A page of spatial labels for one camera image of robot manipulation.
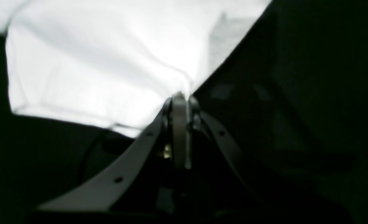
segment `dark background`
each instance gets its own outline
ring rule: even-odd
[[[312,178],[356,223],[368,223],[368,1],[274,1],[252,30],[235,60],[196,93],[200,105],[250,151],[303,150],[274,101],[255,87],[271,77],[326,152],[358,155],[351,172]],[[0,223],[22,223],[34,206],[76,186],[84,152],[101,130],[12,115],[4,42],[0,37]],[[97,146],[86,177],[114,158]]]

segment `white fabric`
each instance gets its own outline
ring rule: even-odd
[[[208,78],[221,15],[252,24],[268,3],[0,0],[11,110],[136,137],[167,98]]]

